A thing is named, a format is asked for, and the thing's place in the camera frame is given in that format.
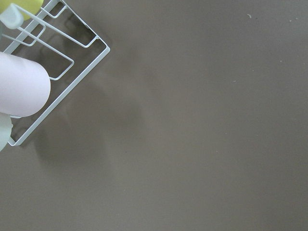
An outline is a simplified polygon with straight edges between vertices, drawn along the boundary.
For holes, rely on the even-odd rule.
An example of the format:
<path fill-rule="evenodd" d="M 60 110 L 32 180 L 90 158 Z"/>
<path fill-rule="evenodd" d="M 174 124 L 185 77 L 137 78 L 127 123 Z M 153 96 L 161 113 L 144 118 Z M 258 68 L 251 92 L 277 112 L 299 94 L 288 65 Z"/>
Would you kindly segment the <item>pink-white cup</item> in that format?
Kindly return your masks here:
<path fill-rule="evenodd" d="M 37 62 L 0 53 L 0 111 L 26 117 L 38 112 L 47 102 L 51 81 Z"/>

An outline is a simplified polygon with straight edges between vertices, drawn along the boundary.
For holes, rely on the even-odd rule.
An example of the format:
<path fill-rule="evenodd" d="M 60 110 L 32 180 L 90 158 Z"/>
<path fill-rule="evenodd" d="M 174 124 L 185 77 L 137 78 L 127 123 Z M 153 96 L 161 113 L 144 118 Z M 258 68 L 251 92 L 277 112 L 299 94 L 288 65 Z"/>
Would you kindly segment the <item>white cup on rack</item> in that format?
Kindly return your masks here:
<path fill-rule="evenodd" d="M 2 151 L 3 148 L 8 143 L 11 132 L 12 132 L 12 121 L 11 117 L 7 114 L 1 113 L 0 114 L 0 150 Z"/>

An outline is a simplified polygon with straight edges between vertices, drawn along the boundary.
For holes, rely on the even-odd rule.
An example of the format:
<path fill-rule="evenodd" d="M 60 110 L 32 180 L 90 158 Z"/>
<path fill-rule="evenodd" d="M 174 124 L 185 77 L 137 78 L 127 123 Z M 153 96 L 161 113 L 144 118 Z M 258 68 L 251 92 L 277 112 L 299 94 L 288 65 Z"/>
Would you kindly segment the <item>yellow-green cup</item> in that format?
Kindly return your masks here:
<path fill-rule="evenodd" d="M 31 14 L 37 14 L 41 9 L 44 0 L 0 0 L 0 13 L 3 13 L 11 3 L 14 3 Z"/>

